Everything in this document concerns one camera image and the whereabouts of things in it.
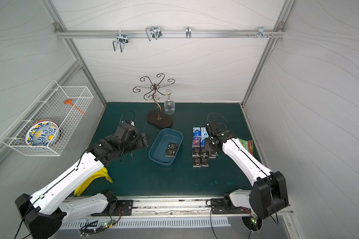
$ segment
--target decorative plate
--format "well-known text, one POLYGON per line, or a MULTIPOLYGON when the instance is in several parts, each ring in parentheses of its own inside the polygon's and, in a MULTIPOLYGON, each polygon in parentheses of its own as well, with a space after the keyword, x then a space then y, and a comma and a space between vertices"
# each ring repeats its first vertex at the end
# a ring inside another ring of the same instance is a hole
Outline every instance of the decorative plate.
POLYGON ((33 125, 37 124, 37 123, 40 123, 40 122, 43 122, 43 121, 50 121, 52 123, 54 123, 55 125, 58 125, 58 123, 56 123, 55 121, 53 120, 39 120, 38 122, 34 123, 33 125))
POLYGON ((27 132, 25 144, 29 146, 48 146, 49 142, 55 143, 58 134, 57 123, 50 120, 37 122, 27 132))

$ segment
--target aluminum rail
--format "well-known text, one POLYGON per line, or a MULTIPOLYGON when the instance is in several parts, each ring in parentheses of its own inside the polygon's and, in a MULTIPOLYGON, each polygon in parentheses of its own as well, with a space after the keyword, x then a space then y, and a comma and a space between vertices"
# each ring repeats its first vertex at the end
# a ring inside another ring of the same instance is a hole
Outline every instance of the aluminum rail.
MULTIPOLYGON (((145 30, 123 30, 128 39, 147 38, 145 30)), ((61 31, 56 32, 57 38, 112 38, 120 31, 61 31)), ((160 38, 186 38, 186 30, 162 30, 160 38)), ((283 37, 284 31, 264 30, 267 38, 283 37)), ((257 38, 258 30, 191 30, 191 38, 257 38)))

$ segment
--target wire basket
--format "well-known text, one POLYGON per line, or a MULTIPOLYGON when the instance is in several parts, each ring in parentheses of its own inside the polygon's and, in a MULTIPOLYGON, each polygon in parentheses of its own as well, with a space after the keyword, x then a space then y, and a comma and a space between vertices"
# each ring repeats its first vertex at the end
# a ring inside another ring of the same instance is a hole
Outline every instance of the wire basket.
POLYGON ((27 156, 60 156, 93 95, 86 86, 60 86, 53 81, 0 137, 0 142, 27 156), (27 132, 40 120, 58 124, 56 140, 46 146, 26 144, 27 132))

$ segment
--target robotic arm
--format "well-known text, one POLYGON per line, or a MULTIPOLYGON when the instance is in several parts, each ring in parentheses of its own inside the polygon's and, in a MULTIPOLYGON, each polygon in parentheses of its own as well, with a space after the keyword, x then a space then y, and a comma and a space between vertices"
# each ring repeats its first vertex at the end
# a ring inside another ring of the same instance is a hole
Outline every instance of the robotic arm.
POLYGON ((205 139, 207 151, 223 151, 242 170, 253 186, 251 193, 238 189, 229 194, 235 207, 251 208, 264 219, 289 205, 286 180, 280 172, 272 172, 256 160, 230 131, 222 131, 214 120, 206 124, 209 138, 205 139))
POLYGON ((62 203, 89 176, 113 160, 132 150, 148 146, 148 137, 139 133, 134 123, 117 126, 115 134, 90 146, 81 158, 50 184, 33 193, 22 194, 15 200, 23 222, 34 239, 52 236, 62 225, 92 213, 111 212, 117 198, 110 192, 96 194, 74 203, 62 203))
MULTIPOLYGON (((208 151, 223 151, 244 172, 253 186, 251 193, 238 189, 229 195, 235 207, 251 208, 261 219, 288 206, 286 182, 280 172, 272 172, 258 162, 230 131, 222 131, 217 122, 206 126, 210 138, 205 140, 208 151)), ((74 203, 62 203, 89 176, 113 160, 132 150, 147 147, 148 137, 139 133, 128 120, 117 126, 114 135, 97 141, 81 158, 50 184, 33 193, 22 194, 15 200, 22 222, 34 239, 47 239, 62 225, 89 214, 116 209, 117 198, 110 192, 96 194, 74 203)))

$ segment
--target blue bin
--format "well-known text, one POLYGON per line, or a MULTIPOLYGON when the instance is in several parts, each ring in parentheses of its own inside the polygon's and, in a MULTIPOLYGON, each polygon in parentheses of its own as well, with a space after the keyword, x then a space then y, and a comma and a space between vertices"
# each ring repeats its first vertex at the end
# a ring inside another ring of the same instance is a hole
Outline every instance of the blue bin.
POLYGON ((161 130, 149 150, 149 158, 159 165, 169 167, 173 164, 174 159, 177 156, 182 139, 183 134, 180 131, 172 130, 171 128, 161 130), (169 143, 178 144, 178 149, 174 158, 165 156, 169 143))

